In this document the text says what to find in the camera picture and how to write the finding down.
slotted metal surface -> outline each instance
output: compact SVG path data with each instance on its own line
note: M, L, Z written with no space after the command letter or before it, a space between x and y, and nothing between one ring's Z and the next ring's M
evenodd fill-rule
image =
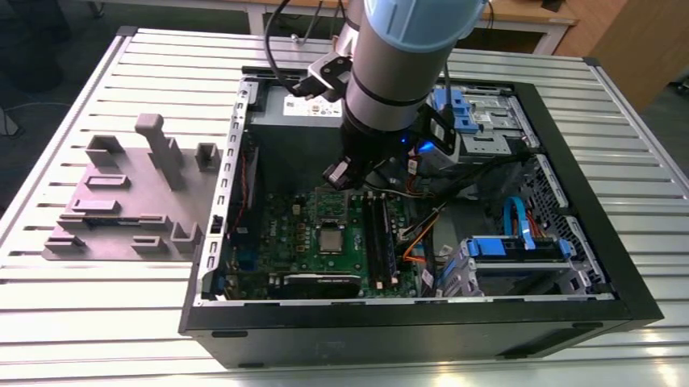
M330 43L274 39L304 68ZM227 372L176 334L189 264L48 262L43 242L95 134L145 146L136 115L160 113L180 148L222 146L242 66L267 66L259 37L139 30L117 37L0 221L0 381L75 385L682 385L689 377L686 182L606 75L579 59L457 51L453 77L535 84L658 299L665 320L545 360Z

gray 3d-printed holder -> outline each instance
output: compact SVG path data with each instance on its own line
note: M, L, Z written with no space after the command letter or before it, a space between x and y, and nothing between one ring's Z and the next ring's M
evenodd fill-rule
M218 178L219 149L179 149L163 118L141 114L136 132L151 145L123 148L95 135L92 160L45 242L48 260L191 260L203 240Z

blue led light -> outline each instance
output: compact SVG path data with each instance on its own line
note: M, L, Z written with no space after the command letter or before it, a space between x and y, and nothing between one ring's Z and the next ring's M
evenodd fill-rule
M419 147L419 152L426 152L426 151L430 151L431 149L433 149L433 142L426 141L423 143L423 145L420 145L420 147Z

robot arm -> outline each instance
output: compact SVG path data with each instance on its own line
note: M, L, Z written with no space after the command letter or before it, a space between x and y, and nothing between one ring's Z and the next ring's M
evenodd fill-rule
M336 189L358 188L374 167L402 155L418 126L430 131L426 98L458 39L469 35L487 0L352 0L347 42L308 68L324 88L307 98L343 98L342 157L323 177ZM352 60L342 56L352 52ZM308 88L314 79L304 80Z

black case frame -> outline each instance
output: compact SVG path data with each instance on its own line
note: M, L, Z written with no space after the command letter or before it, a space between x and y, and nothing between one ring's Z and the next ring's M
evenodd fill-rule
M664 317L535 87L471 79L453 83L514 90L617 299L196 307L198 257L180 333L193 337L227 368L542 357Z

